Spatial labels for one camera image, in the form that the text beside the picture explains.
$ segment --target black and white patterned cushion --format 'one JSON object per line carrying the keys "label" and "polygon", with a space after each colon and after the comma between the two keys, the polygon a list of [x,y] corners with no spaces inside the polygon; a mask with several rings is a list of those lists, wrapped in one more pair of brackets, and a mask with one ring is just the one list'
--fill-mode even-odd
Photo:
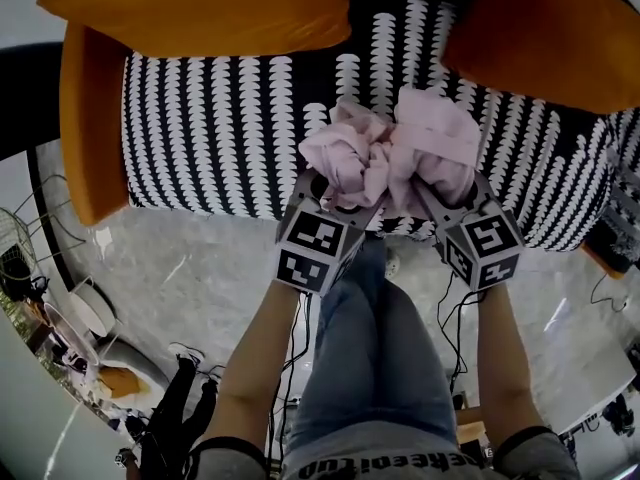
{"label": "black and white patterned cushion", "polygon": [[[132,53],[122,136],[132,204],[280,219],[297,145],[348,97],[392,117],[399,89],[435,87],[487,134],[478,169],[512,210],[530,247],[576,248],[609,199],[607,148],[635,141],[638,111],[606,116],[489,90],[440,63],[455,11],[441,2],[352,0],[351,38],[282,56],[161,59]],[[411,217],[371,229],[425,239]]]}

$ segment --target wire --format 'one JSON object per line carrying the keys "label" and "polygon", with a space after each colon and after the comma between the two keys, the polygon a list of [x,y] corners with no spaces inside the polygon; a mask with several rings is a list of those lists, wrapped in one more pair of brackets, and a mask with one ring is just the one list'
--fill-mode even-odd
{"label": "wire", "polygon": [[613,311],[614,313],[621,313],[622,311],[624,311],[624,308],[626,308],[627,305],[623,304],[620,309],[616,309],[616,307],[613,305],[615,301],[611,297],[604,297],[602,299],[593,300],[596,294],[596,290],[598,289],[598,286],[600,286],[600,283],[604,281],[605,277],[607,277],[607,274],[603,275],[600,278],[600,280],[596,283],[596,285],[593,287],[593,290],[591,290],[591,298],[590,298],[591,304],[598,304],[599,302],[608,302],[609,304],[611,304],[611,311]]}
{"label": "wire", "polygon": [[224,364],[217,364],[217,365],[213,366],[213,367],[212,367],[208,372],[206,372],[206,373],[205,373],[205,372],[203,372],[203,373],[204,373],[205,375],[209,376],[209,377],[211,377],[211,376],[213,375],[214,377],[217,377],[217,378],[218,378],[218,380],[222,380],[222,376],[221,376],[219,373],[216,373],[216,372],[214,371],[216,368],[222,368],[222,369],[224,370],[224,369],[226,369],[227,367],[226,367]]}
{"label": "wire", "polygon": [[[293,353],[295,350],[295,341],[294,341],[293,332],[298,322],[298,316],[300,315],[300,310],[303,306],[304,306],[305,332],[306,332],[305,345],[304,345],[304,349],[300,353],[294,356]],[[286,372],[288,368],[291,368],[291,375],[289,376],[289,382],[287,384],[287,394],[285,395],[284,399],[278,396],[278,392],[280,391],[280,384],[282,381],[282,379],[278,379],[278,386],[276,387],[275,395],[273,397],[273,402],[271,404],[271,410],[269,411],[269,423],[268,423],[269,446],[268,446],[268,452],[267,452],[267,470],[268,471],[271,471],[271,463],[273,460],[273,439],[275,437],[275,415],[284,410],[282,428],[281,428],[281,434],[280,434],[280,460],[282,461],[282,458],[283,458],[283,451],[284,451],[283,437],[284,437],[284,429],[286,425],[286,406],[287,406],[287,403],[289,402],[289,395],[291,392],[291,382],[293,378],[294,365],[296,361],[298,361],[301,357],[303,357],[309,351],[309,344],[311,341],[310,316],[311,316],[311,296],[304,294],[304,302],[298,303],[296,316],[294,319],[293,326],[291,328],[291,358],[287,360],[282,367],[282,373]],[[283,400],[283,406],[274,413],[274,406],[275,406],[276,400],[278,399]]]}
{"label": "wire", "polygon": [[[438,326],[440,327],[440,331],[442,332],[442,335],[447,340],[449,345],[451,345],[451,348],[453,349],[453,351],[456,354],[456,366],[455,366],[455,368],[453,370],[453,374],[451,375],[451,379],[450,379],[450,382],[449,382],[449,391],[451,393],[453,393],[453,389],[455,387],[455,381],[458,378],[458,376],[461,373],[468,373],[469,372],[469,367],[467,366],[467,363],[465,362],[464,358],[462,357],[462,352],[461,352],[462,307],[463,306],[470,306],[470,305],[473,305],[473,304],[478,304],[479,302],[482,302],[482,300],[484,300],[484,297],[486,296],[486,292],[481,292],[481,293],[469,292],[469,293],[467,293],[462,298],[462,301],[459,304],[456,304],[453,307],[453,309],[451,310],[451,312],[449,313],[449,315],[445,319],[444,323],[441,323],[440,322],[440,305],[442,304],[442,302],[444,302],[444,300],[449,295],[449,290],[451,289],[451,284],[453,283],[453,277],[454,277],[454,273],[451,272],[451,277],[449,277],[449,284],[447,285],[447,290],[446,290],[444,296],[438,301],[438,306],[437,306],[437,309],[436,309],[436,319],[438,321]],[[478,295],[478,298],[476,300],[467,301],[467,299],[469,297],[472,297],[473,295]],[[453,316],[453,314],[456,311],[458,312],[458,314],[457,314],[457,326],[456,326],[456,344],[454,345],[454,343],[451,341],[451,339],[447,335],[447,333],[444,330],[444,328],[445,328],[445,326],[447,325],[447,323],[449,322],[449,320],[451,319],[451,317]]]}
{"label": "wire", "polygon": [[584,424],[587,427],[587,429],[589,430],[589,432],[595,432],[596,430],[598,430],[600,428],[600,420],[598,420],[596,425],[596,428],[591,428],[591,425],[589,425],[588,421],[585,421]]}
{"label": "wire", "polygon": [[284,429],[287,426],[287,404],[289,403],[289,395],[291,394],[291,382],[293,381],[293,372],[295,371],[295,361],[294,351],[296,349],[296,339],[295,339],[295,328],[296,324],[294,323],[291,327],[291,373],[289,374],[289,382],[287,383],[287,394],[284,396],[285,401],[283,402],[284,411],[282,412],[282,421],[280,422],[280,463],[284,459]]}

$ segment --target pink cloth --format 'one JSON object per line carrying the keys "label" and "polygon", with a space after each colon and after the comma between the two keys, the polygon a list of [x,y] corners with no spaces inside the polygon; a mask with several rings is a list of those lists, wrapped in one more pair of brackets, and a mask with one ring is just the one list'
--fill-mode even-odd
{"label": "pink cloth", "polygon": [[409,179],[417,173],[450,205],[464,201],[473,186],[480,128],[449,98],[403,88],[391,133],[389,192],[398,212],[420,216]]}
{"label": "pink cloth", "polygon": [[333,189],[332,204],[370,207],[388,188],[387,215],[424,218],[409,179],[417,173],[449,204],[473,186],[480,129],[448,98],[402,88],[397,124],[349,101],[332,109],[333,124],[308,137],[300,153]]}
{"label": "pink cloth", "polygon": [[369,208],[388,187],[390,123],[350,101],[339,102],[331,120],[300,143],[300,153],[329,181],[332,204]]}

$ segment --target gray floor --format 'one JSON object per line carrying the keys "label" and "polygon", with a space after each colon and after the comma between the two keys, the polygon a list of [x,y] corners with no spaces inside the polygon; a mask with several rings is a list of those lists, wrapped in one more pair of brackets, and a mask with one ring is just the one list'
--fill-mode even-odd
{"label": "gray floor", "polygon": [[[38,154],[43,178],[63,173],[57,142],[42,146]],[[60,184],[55,185],[55,190],[46,191],[49,204],[68,197]],[[211,365],[228,359],[271,279],[275,223],[127,208],[85,229],[70,205],[59,216],[72,232],[87,239],[66,255],[73,275],[78,281],[89,274],[94,277],[115,305],[122,322],[119,329],[127,341],[168,375],[176,367],[166,351],[172,341],[203,350]],[[389,244],[402,260],[395,282],[412,296],[445,367],[453,368],[455,355],[435,323],[436,303],[444,295],[449,268],[422,244],[406,239],[390,239]],[[581,251],[529,250],[518,277],[510,283],[536,400],[543,411],[562,389],[567,371],[582,368],[611,343],[626,345],[638,334],[640,273],[634,269],[621,282],[607,278],[599,288],[598,296],[614,296],[617,305],[630,297],[621,313],[614,313],[607,303],[589,304],[591,290],[602,275]],[[465,294],[464,286],[455,281],[443,304],[444,314]],[[467,307],[463,315],[462,353],[470,373],[461,376],[460,386],[473,402],[477,401],[477,308]],[[452,337],[454,320],[447,327]],[[300,341],[304,341],[303,329],[299,322]],[[310,361],[299,369],[294,393],[301,391],[310,369]]]}

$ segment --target jeans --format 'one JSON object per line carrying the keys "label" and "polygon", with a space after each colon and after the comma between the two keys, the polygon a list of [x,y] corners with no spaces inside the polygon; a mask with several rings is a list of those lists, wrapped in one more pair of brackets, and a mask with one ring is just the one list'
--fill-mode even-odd
{"label": "jeans", "polygon": [[287,451],[365,421],[415,427],[454,444],[447,379],[409,296],[384,278],[382,240],[365,242],[321,303],[314,366]]}

